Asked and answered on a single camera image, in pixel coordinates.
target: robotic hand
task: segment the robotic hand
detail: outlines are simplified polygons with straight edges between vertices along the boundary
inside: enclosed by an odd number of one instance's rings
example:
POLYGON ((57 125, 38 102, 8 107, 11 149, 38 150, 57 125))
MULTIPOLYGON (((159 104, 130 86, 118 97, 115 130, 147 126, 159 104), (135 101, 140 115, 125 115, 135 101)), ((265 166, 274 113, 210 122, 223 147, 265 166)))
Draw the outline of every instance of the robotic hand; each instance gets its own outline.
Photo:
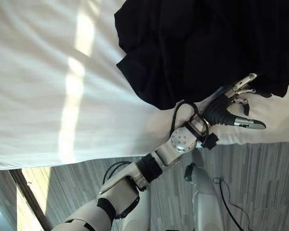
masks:
MULTIPOLYGON (((183 127, 176 129, 166 143, 138 162, 129 164, 110 178, 101 187, 98 198, 79 208, 64 223, 56 226, 53 231, 110 231, 114 219, 125 218, 137 206, 140 200, 138 190, 147 189, 151 181, 175 164, 184 153, 193 150, 197 142, 203 143, 203 146, 209 149, 216 145, 218 138, 213 133, 209 135, 210 126, 220 123, 265 129, 265 124, 261 121, 235 116, 227 111, 227 107, 231 103, 239 101, 244 105, 245 112, 248 112, 246 106, 248 102, 240 101, 238 96, 247 92, 255 93, 254 89, 246 89, 246 86, 256 77, 256 74, 249 74, 237 82, 224 94, 213 100, 201 115, 198 114, 194 120, 186 122, 183 127)), ((204 199, 207 201, 205 205, 203 203, 198 204, 198 206, 204 206, 198 211, 210 210, 208 206, 210 204, 212 204, 211 208, 216 208, 218 200, 214 194, 214 188, 210 184, 210 178, 206 176, 204 170, 198 169, 195 172, 200 172, 201 174, 198 176, 203 176, 197 179, 197 187, 199 187, 197 192, 201 196, 201 199, 197 201, 203 202, 204 199)), ((216 227, 214 230, 222 231, 222 220, 216 219, 216 217, 221 217, 220 210, 216 210, 215 217, 212 216, 213 211, 207 212, 210 213, 209 216, 198 216, 206 219, 205 222, 201 220, 200 223, 210 223, 210 226, 216 227)))

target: gray carpet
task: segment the gray carpet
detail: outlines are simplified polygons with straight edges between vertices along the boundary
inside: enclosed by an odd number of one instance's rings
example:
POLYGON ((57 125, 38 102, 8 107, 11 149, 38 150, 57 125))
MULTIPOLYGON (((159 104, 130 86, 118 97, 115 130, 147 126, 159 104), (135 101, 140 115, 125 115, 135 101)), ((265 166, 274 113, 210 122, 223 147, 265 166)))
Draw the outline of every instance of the gray carpet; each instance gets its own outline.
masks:
MULTIPOLYGON (((211 177, 224 177, 230 187, 231 201, 246 210, 253 230, 289 231, 289 142, 220 145, 211 151, 201 152, 205 169, 211 177)), ((137 159, 92 160, 50 169, 23 169, 23 173, 37 200, 45 208, 46 218, 55 226, 76 208, 95 198, 104 172, 112 163, 137 159)), ((191 185, 183 179, 185 167, 190 161, 187 154, 152 183, 152 231, 193 230, 191 185)), ((5 189, 4 180, 0 179, 0 190, 5 189)), ((226 187, 224 194, 226 198, 229 195, 226 187)), ((10 199, 14 196, 8 192, 0 193, 2 213, 13 223, 15 204, 10 203, 10 199)), ((225 230, 237 231, 225 207, 222 204, 221 207, 225 230)), ((247 231, 246 216, 232 206, 230 210, 247 231)), ((118 230, 116 223, 113 230, 118 230)))

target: wrinkled fabric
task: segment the wrinkled fabric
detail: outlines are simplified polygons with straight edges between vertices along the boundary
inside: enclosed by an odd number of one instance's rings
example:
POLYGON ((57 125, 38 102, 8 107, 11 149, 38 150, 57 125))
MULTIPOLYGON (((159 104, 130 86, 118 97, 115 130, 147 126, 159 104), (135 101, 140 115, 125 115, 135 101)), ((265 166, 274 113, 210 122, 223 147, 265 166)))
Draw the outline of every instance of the wrinkled fabric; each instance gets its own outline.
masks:
POLYGON ((115 14, 117 64, 135 93, 159 109, 199 102, 248 73, 257 90, 289 85, 289 1, 127 0, 115 14))

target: metal bracket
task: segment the metal bracket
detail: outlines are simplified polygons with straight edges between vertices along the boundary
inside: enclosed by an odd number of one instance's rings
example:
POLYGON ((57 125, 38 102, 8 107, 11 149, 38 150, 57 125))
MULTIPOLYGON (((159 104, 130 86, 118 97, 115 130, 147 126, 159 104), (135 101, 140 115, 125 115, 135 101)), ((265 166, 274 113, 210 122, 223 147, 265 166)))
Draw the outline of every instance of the metal bracket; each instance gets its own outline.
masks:
POLYGON ((149 185, 148 181, 142 175, 137 165, 135 163, 131 163, 122 169, 119 173, 110 178, 108 181, 106 181, 100 189, 100 194, 103 194, 126 177, 131 177, 140 189, 146 188, 149 185))

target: black strap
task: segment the black strap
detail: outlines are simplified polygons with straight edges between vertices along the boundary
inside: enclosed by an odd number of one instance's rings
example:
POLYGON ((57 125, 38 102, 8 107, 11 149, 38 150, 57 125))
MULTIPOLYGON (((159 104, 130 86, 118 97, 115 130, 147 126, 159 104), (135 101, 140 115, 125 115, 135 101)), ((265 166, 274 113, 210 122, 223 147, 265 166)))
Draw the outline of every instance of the black strap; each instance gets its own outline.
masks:
POLYGON ((107 215, 109 216, 109 219, 110 219, 110 223, 112 224, 112 222, 116 216, 116 210, 112 206, 110 201, 108 201, 106 198, 99 198, 98 202, 97 202, 97 206, 102 208, 107 213, 107 215))

